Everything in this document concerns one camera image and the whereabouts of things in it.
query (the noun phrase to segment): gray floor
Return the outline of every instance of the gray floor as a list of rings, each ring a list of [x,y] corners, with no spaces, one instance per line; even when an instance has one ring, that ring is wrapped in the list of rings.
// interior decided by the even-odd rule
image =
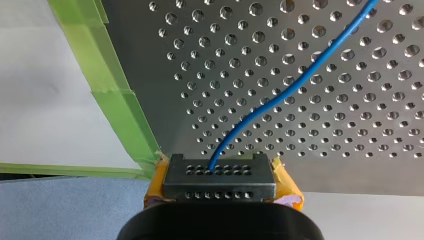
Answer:
[[[115,239],[149,182],[50,178],[0,182],[0,239]]]
[[[148,182],[50,178],[0,182],[0,239],[113,240],[142,210]],[[326,240],[422,239],[424,197],[305,193]]]

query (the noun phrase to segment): ventilation holes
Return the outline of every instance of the ventilation holes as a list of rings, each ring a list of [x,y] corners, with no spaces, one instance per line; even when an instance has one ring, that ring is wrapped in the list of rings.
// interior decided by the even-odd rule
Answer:
[[[295,37],[295,32],[291,28],[286,28],[281,32],[281,38],[288,41]]]
[[[323,37],[327,33],[327,29],[323,26],[316,26],[312,29],[312,36],[314,38]]]
[[[392,29],[392,27],[393,27],[393,22],[386,19],[386,20],[383,20],[380,23],[378,23],[377,31],[379,33],[385,33],[385,32],[390,31],[390,29]]]
[[[410,45],[405,49],[405,56],[413,57],[420,52],[420,48],[417,45]]]

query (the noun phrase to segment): hole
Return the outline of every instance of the hole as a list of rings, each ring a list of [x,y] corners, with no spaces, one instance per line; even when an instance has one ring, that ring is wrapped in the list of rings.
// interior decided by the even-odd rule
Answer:
[[[336,22],[342,18],[342,13],[339,11],[334,11],[330,14],[330,20]]]
[[[218,48],[218,49],[215,50],[215,55],[217,57],[222,57],[222,56],[225,55],[225,51],[223,49],[221,49],[221,48]]]
[[[417,136],[420,134],[420,130],[417,128],[413,128],[411,130],[409,130],[408,132],[409,136]]]
[[[409,151],[412,151],[412,150],[414,150],[414,145],[407,144],[407,145],[403,146],[403,151],[405,151],[405,152],[409,152]]]
[[[262,67],[267,64],[267,60],[264,56],[259,56],[255,58],[255,64],[256,66]]]
[[[349,61],[352,60],[355,57],[355,52],[353,52],[352,49],[346,49],[341,54],[341,59],[343,61]]]
[[[318,134],[319,134],[318,130],[312,129],[309,131],[309,136],[311,137],[316,137],[318,136]]]
[[[387,54],[387,50],[383,47],[378,47],[376,49],[374,49],[374,51],[372,52],[372,57],[374,59],[380,59],[384,56],[386,56]]]
[[[390,20],[383,20],[381,21],[378,25],[377,25],[377,31],[379,33],[385,33],[390,31],[390,29],[392,29],[393,27],[393,22]]]
[[[366,130],[366,129],[359,129],[357,134],[360,137],[364,137],[364,136],[368,135],[368,130]]]
[[[157,10],[158,10],[158,5],[155,3],[155,2],[150,2],[149,3],[149,9],[150,9],[150,11],[152,11],[152,12],[156,12]]]
[[[324,109],[324,111],[329,112],[329,111],[333,110],[333,107],[331,105],[325,105],[323,107],[323,109]]]
[[[293,114],[288,114],[285,118],[287,122],[292,122],[295,120],[295,116]]]
[[[175,15],[174,13],[169,12],[169,13],[167,13],[165,15],[165,21],[169,25],[174,25],[174,24],[176,24],[178,22],[177,15]]]
[[[341,129],[334,129],[333,136],[340,137],[342,135],[343,135],[343,130],[341,130]]]
[[[227,78],[228,76],[230,76],[230,74],[227,71],[221,71],[219,73],[219,76],[221,76],[221,78]]]
[[[261,42],[265,41],[265,34],[261,31],[254,32],[253,35],[252,35],[252,40],[255,43],[261,43]]]
[[[301,14],[299,15],[299,17],[297,18],[297,22],[299,24],[306,24],[309,22],[309,16],[306,14]]]
[[[384,103],[380,103],[380,104],[377,105],[377,110],[384,110],[386,108],[387,108],[387,106]]]
[[[266,87],[269,84],[268,79],[266,79],[266,78],[260,78],[260,79],[258,79],[258,82],[257,83],[258,83],[258,86],[259,87]]]
[[[405,49],[405,56],[413,57],[420,52],[420,48],[417,45],[410,45]]]
[[[412,12],[413,9],[414,9],[414,7],[411,4],[405,4],[402,7],[400,7],[399,14],[400,15],[408,15],[409,13]]]
[[[177,8],[183,8],[183,7],[185,7],[185,4],[186,4],[186,2],[184,0],[177,0],[177,1],[175,1],[175,6]]]
[[[372,114],[370,112],[364,112],[361,114],[361,120],[369,120],[372,118]]]
[[[354,92],[359,92],[363,89],[361,84],[355,84],[355,86],[352,87]]]
[[[241,65],[240,60],[238,58],[231,58],[228,64],[232,68],[238,68]]]
[[[295,59],[293,54],[289,53],[289,54],[284,55],[282,60],[283,60],[284,64],[289,65],[289,64],[293,64],[296,59]]]
[[[423,84],[421,82],[414,82],[411,85],[411,88],[412,88],[412,90],[417,90],[417,89],[420,89],[422,86],[423,86]]]
[[[278,75],[280,74],[280,69],[279,68],[272,68],[271,69],[271,75]]]
[[[403,34],[396,34],[392,39],[394,44],[399,44],[403,42],[403,40],[405,40],[405,36]]]
[[[311,102],[312,104],[320,103],[321,97],[319,95],[314,95],[314,96],[309,98],[309,102]]]
[[[398,112],[389,112],[387,114],[387,119],[389,120],[395,120],[399,117],[399,113]]]
[[[371,11],[367,14],[367,18],[370,19],[377,14],[377,10],[375,8],[371,9]]]
[[[205,0],[204,2],[206,5],[212,5],[215,2],[215,0]]]
[[[359,152],[365,149],[365,146],[362,144],[358,144],[354,147],[355,151]]]
[[[339,144],[333,144],[331,146],[332,151],[339,151],[342,147]]]
[[[188,27],[188,26],[184,27],[184,34],[185,35],[191,35],[192,33],[193,33],[193,28]]]
[[[319,25],[312,29],[312,36],[314,38],[320,38],[323,37],[327,33],[327,29],[325,27]]]
[[[201,22],[203,19],[205,19],[205,14],[201,10],[194,10],[191,14],[191,17],[193,18],[193,21],[195,22]]]
[[[219,10],[219,16],[222,19],[230,19],[233,15],[233,9],[230,7],[222,7],[221,10]]]
[[[212,23],[209,29],[211,30],[211,32],[217,33],[219,32],[219,30],[221,30],[221,27],[217,23]]]
[[[232,46],[237,43],[237,37],[234,34],[227,34],[225,36],[225,44]]]
[[[347,5],[354,7],[359,5],[362,2],[362,0],[347,0]]]
[[[174,60],[175,59],[175,54],[173,54],[173,53],[168,53],[168,54],[166,54],[166,58],[168,58],[168,60]]]
[[[361,40],[359,40],[359,45],[365,47],[371,43],[371,38],[369,37],[363,37]]]
[[[327,72],[334,72],[337,70],[337,66],[334,64],[328,64],[326,69],[327,69]]]
[[[249,7],[249,13],[252,16],[259,16],[263,12],[263,7],[260,3],[252,3]]]
[[[334,87],[333,86],[327,86],[327,87],[325,87],[324,91],[326,93],[334,92]]]
[[[411,110],[413,108],[415,108],[415,104],[414,103],[411,102],[411,103],[405,104],[405,109],[406,110]]]
[[[315,151],[315,150],[317,150],[318,149],[318,146],[316,145],[316,144],[311,144],[310,146],[309,146],[309,150],[311,150],[311,151]]]
[[[392,97],[393,101],[397,102],[405,99],[405,93],[403,92],[395,92]]]
[[[412,72],[409,70],[403,70],[398,74],[399,81],[405,81],[412,77]]]
[[[356,64],[356,70],[358,71],[362,71],[365,68],[367,68],[367,64],[364,62],[359,62],[358,64]]]
[[[383,91],[388,91],[390,89],[392,89],[392,85],[390,83],[385,83],[383,86],[381,86],[381,90]]]
[[[349,122],[349,123],[347,124],[347,127],[348,127],[348,128],[354,128],[354,127],[356,127],[356,123],[355,123],[355,122]]]
[[[312,55],[311,55],[311,61],[312,62],[315,62],[315,60],[319,57],[320,54],[321,54],[320,51],[317,51],[317,52],[312,53]]]
[[[244,30],[249,26],[249,24],[246,21],[242,20],[238,22],[237,26],[238,26],[238,29]]]
[[[299,49],[300,51],[306,50],[309,48],[309,44],[307,42],[300,42],[297,45],[297,49]]]
[[[322,77],[319,74],[315,74],[310,78],[311,84],[320,84],[322,82]]]
[[[340,94],[339,96],[336,97],[336,100],[337,100],[338,103],[347,102],[348,99],[349,98],[346,94]]]
[[[396,60],[390,60],[388,63],[387,63],[387,69],[394,69],[394,68],[396,68],[397,67],[397,65],[398,65],[398,62],[396,61]]]
[[[374,93],[367,93],[364,96],[364,101],[365,102],[372,102],[372,101],[375,101],[376,98],[377,97],[376,97],[376,95]]]
[[[289,151],[293,151],[293,150],[296,149],[296,146],[294,144],[289,144],[289,145],[286,146],[286,149],[289,150]]]
[[[419,17],[412,22],[412,29],[420,30],[424,28],[424,17]]]
[[[289,13],[294,10],[295,4],[293,0],[283,0],[280,4],[280,10]]]
[[[267,145],[265,145],[265,149],[268,150],[268,151],[274,150],[274,145],[267,144]]]
[[[244,98],[239,98],[239,99],[236,100],[236,103],[237,103],[238,106],[241,107],[241,106],[245,106],[247,104],[247,101]]]
[[[266,21],[266,24],[268,25],[268,27],[275,27],[278,25],[278,19],[268,18],[268,20]]]
[[[424,111],[418,111],[415,113],[415,119],[423,119],[424,118]]]
[[[288,41],[295,37],[295,32],[291,28],[286,28],[281,32],[281,38]]]

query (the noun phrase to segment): white wall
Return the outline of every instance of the white wall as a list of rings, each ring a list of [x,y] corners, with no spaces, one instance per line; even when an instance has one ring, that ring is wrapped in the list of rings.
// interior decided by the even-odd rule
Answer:
[[[424,197],[305,193],[326,240],[424,239]]]

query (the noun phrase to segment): gray surface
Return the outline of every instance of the gray surface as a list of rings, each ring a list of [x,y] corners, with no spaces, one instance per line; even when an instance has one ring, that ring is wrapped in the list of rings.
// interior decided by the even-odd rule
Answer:
[[[139,169],[47,0],[0,1],[0,163]]]
[[[148,184],[111,178],[0,182],[0,239],[116,239],[143,208]]]
[[[310,65],[311,55],[323,51],[365,3],[362,1],[358,6],[349,6],[347,2],[355,1],[329,1],[325,8],[317,10],[313,1],[296,1],[292,12],[283,13],[280,11],[281,1],[260,1],[263,13],[254,17],[249,14],[252,1],[217,0],[211,5],[203,1],[185,1],[180,9],[172,1],[158,0],[155,1],[158,6],[155,12],[149,9],[149,2],[104,2],[107,3],[110,20],[109,32],[120,61],[162,150],[184,153],[187,158],[210,157],[217,141],[223,137],[223,131],[231,129],[231,124],[237,123],[243,114],[248,114],[251,107],[258,106],[262,98],[272,98],[274,89],[283,90],[286,87],[284,78],[298,77],[298,68]],[[263,151],[269,157],[283,155],[287,168],[307,191],[424,195],[423,143],[420,142],[424,132],[422,88],[416,89],[422,84],[424,68],[419,66],[419,62],[424,51],[411,57],[405,55],[408,46],[415,44],[423,48],[424,30],[414,30],[412,25],[424,14],[424,2],[408,1],[413,10],[401,15],[399,10],[405,3],[380,1],[376,13],[328,61],[327,64],[334,64],[337,69],[329,72],[323,66],[317,72],[323,79],[321,83],[307,83],[307,92],[294,94],[294,103],[282,104],[281,112],[269,112],[264,121],[258,119],[256,122],[261,127],[249,127],[247,130],[252,134],[240,136],[241,141],[233,143],[234,148],[226,150],[226,156],[252,151]],[[227,20],[220,17],[220,9],[224,5],[233,10]],[[192,12],[196,9],[204,13],[200,22],[192,19]],[[336,10],[342,13],[342,18],[333,22],[330,15]],[[178,18],[174,25],[165,21],[166,14],[170,12]],[[309,22],[299,24],[298,16],[301,14],[308,15]],[[278,19],[278,25],[273,28],[267,26],[270,17]],[[248,28],[239,30],[237,23],[240,20],[247,21]],[[393,24],[387,32],[379,26],[385,20]],[[212,33],[212,23],[219,24],[220,31]],[[326,34],[315,38],[311,32],[319,25],[326,28]],[[185,26],[193,29],[191,35],[184,34]],[[161,28],[167,31],[166,37],[159,36]],[[281,32],[286,28],[295,31],[292,40],[281,38]],[[265,41],[255,43],[252,34],[259,30],[265,34]],[[225,43],[227,34],[236,35],[235,45]],[[406,38],[394,44],[392,38],[397,34]],[[199,46],[202,37],[209,38],[209,47]],[[369,37],[371,43],[361,46],[363,37]],[[174,47],[176,39],[184,41],[182,49]],[[307,42],[309,48],[298,50],[300,42]],[[277,44],[279,51],[270,53],[270,44]],[[244,46],[251,48],[250,55],[242,55]],[[374,53],[379,47],[385,48],[387,53],[384,57],[379,56],[378,51]],[[216,57],[218,48],[225,51],[225,56]],[[342,51],[346,49],[355,53],[349,61],[342,59]],[[199,58],[192,59],[191,51],[198,51]],[[168,53],[173,53],[175,59],[168,60]],[[294,55],[293,64],[282,63],[286,54]],[[265,66],[255,65],[259,56],[267,58]],[[240,67],[229,66],[232,58],[240,60]],[[207,60],[215,62],[214,69],[205,69]],[[389,69],[387,64],[391,60],[395,60],[397,66],[392,64],[392,69]],[[190,70],[182,69],[183,62],[191,64]],[[361,62],[367,67],[358,70],[357,65]],[[275,67],[280,69],[280,74],[273,76],[270,70]],[[247,69],[253,70],[254,75],[246,77]],[[399,80],[406,70],[412,76]],[[222,71],[228,71],[229,77],[222,78]],[[378,72],[381,77],[373,78],[378,75],[373,72]],[[203,73],[205,78],[197,79],[198,73]],[[343,73],[351,75],[349,82],[338,80]],[[176,81],[174,74],[181,74],[182,80]],[[260,78],[267,78],[268,86],[259,87],[257,81]],[[243,87],[234,87],[236,79],[243,82]],[[213,81],[219,83],[219,89],[210,87]],[[190,90],[188,84],[196,84],[196,88],[190,87],[193,89]],[[334,92],[327,93],[325,89],[328,86],[333,86]],[[256,90],[256,95],[249,96],[249,89]],[[226,97],[224,93],[227,90],[232,91],[233,96]],[[204,91],[209,92],[210,97],[204,98]],[[182,98],[181,94],[187,94],[186,98]],[[224,101],[222,107],[214,104],[219,99]],[[352,111],[350,107],[354,104],[359,109]],[[380,104],[385,104],[386,108],[380,107],[379,110]],[[326,105],[332,110],[324,111]],[[213,109],[213,114],[208,114],[209,108]],[[236,112],[230,114],[230,108]],[[288,114],[293,114],[295,119],[287,121]],[[220,122],[219,116],[226,116],[228,121]],[[275,127],[278,123],[282,124],[282,128]]]
[[[147,182],[41,179],[0,182],[0,239],[113,240],[142,209]],[[422,239],[424,198],[305,193],[304,213],[326,240]]]

